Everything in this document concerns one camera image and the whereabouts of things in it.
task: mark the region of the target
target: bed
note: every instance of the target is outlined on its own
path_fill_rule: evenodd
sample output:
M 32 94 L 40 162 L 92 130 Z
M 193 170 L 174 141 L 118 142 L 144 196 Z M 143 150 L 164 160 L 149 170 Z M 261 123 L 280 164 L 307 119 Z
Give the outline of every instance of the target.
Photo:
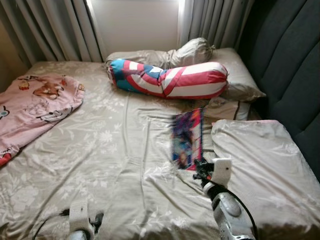
M 295 1 L 292 15 L 315 4 L 311 0 L 302 2 Z M 256 110 L 263 118 L 279 120 L 285 127 L 274 120 L 217 121 L 207 117 L 203 154 L 205 158 L 237 159 L 229 189 L 250 209 L 260 240 L 314 240 L 320 235 L 319 160 L 314 156 L 319 153 L 319 140 L 315 137 L 319 136 L 319 122 L 310 114 L 306 120 L 310 129 L 301 134 L 305 139 L 295 135 L 295 121 L 288 123 L 293 116 L 281 115 L 283 109 L 291 109 L 290 105 L 273 110 L 277 108 L 273 108 L 272 86 L 266 85 L 272 76 L 259 77 L 255 73 L 258 63 L 251 60 L 261 52 L 260 43 L 265 40 L 262 33 L 271 31 L 268 21 L 283 15 L 283 11 L 283 5 L 275 1 L 257 1 L 239 53 L 268 96 L 255 104 Z M 264 13 L 264 25 L 256 21 L 260 12 Z M 250 41 L 255 42 L 254 49 L 253 43 L 248 44 Z M 268 60 L 275 59 L 277 51 L 271 47 L 270 52 Z M 311 57 L 308 66 L 313 66 L 313 73 L 318 60 L 312 54 Z M 194 172 L 178 170 L 170 161 L 172 116 L 203 102 L 162 99 L 117 89 L 101 63 L 39 62 L 27 74 L 47 73 L 74 77 L 85 86 L 85 98 L 81 107 L 0 169 L 1 239 L 31 239 L 43 219 L 70 207 L 79 198 L 87 199 L 92 219 L 96 213 L 104 212 L 98 239 L 220 239 L 211 201 L 200 183 L 193 180 Z M 315 88 L 318 78 L 312 76 L 310 86 Z M 319 100 L 319 93 L 304 94 Z M 312 107 L 319 116 L 319 105 Z M 268 144 L 261 148 L 263 139 Z M 68 233 L 68 218 L 56 217 L 44 225 L 39 239 L 65 239 Z

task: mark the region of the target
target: mattress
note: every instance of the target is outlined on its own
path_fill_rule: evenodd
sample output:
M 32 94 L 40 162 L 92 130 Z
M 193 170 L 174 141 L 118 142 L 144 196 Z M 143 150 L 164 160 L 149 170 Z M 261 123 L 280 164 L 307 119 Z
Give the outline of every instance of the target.
M 0 169 L 0 239 L 31 239 L 46 217 L 69 208 L 79 199 L 87 199 L 91 219 L 104 212 L 97 239 L 220 239 L 211 201 L 200 182 L 193 180 L 194 172 L 179 170 L 171 162 L 172 116 L 198 107 L 199 102 L 116 89 L 101 63 L 40 62 L 27 74 L 47 73 L 74 77 L 84 85 L 85 97 L 75 112 Z M 211 138 L 212 121 L 205 118 L 203 125 L 205 158 L 216 157 L 214 151 L 222 155 Z M 267 128 L 262 136 L 272 132 Z M 233 144 L 237 141 L 241 142 L 235 137 Z M 244 171 L 237 166 L 235 170 Z M 241 189 L 245 185 L 232 173 L 230 190 L 254 210 L 252 215 L 262 233 L 260 240 L 283 240 L 286 232 L 292 230 L 289 223 L 294 220 L 284 219 L 286 225 L 264 219 L 266 211 L 271 212 L 269 217 L 272 213 L 277 216 L 282 208 L 257 207 L 265 206 L 266 199 L 243 195 Z M 254 187 L 253 193 L 269 188 L 262 181 Z M 308 232 L 306 228 L 312 234 L 318 233 L 320 221 L 317 216 L 311 217 L 310 226 L 296 221 L 296 227 L 303 230 L 299 233 Z M 65 239 L 68 233 L 69 219 L 55 217 L 38 236 Z M 298 240 L 300 236 L 290 239 Z

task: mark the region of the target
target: bedroom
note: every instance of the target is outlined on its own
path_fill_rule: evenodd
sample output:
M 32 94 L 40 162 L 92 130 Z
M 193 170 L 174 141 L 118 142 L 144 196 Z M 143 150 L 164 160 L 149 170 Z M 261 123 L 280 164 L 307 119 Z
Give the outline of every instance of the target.
M 201 107 L 203 157 L 232 160 L 227 188 L 256 239 L 318 239 L 318 16 L 316 0 L 0 0 L 0 239 L 32 239 L 83 199 L 104 213 L 97 239 L 220 239 L 201 181 L 172 156 L 173 116 Z M 108 74 L 118 58 L 164 76 L 218 62 L 228 88 L 128 91 Z M 18 128 L 11 103 L 45 124 Z M 36 239 L 69 233 L 57 216 Z

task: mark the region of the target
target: gray curtain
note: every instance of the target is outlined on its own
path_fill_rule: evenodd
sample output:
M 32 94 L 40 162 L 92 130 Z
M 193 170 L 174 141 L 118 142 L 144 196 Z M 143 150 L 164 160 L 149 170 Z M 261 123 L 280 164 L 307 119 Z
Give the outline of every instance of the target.
M 254 0 L 195 0 L 188 39 L 203 37 L 217 48 L 237 48 Z
M 28 67 L 103 60 L 86 0 L 0 0 L 0 18 Z

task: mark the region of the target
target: headboard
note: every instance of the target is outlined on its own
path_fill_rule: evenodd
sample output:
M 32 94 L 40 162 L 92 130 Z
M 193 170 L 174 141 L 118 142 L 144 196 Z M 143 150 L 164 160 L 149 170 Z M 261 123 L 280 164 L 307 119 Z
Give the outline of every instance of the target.
M 267 94 L 253 104 L 281 122 L 320 182 L 319 0 L 256 0 L 238 53 Z

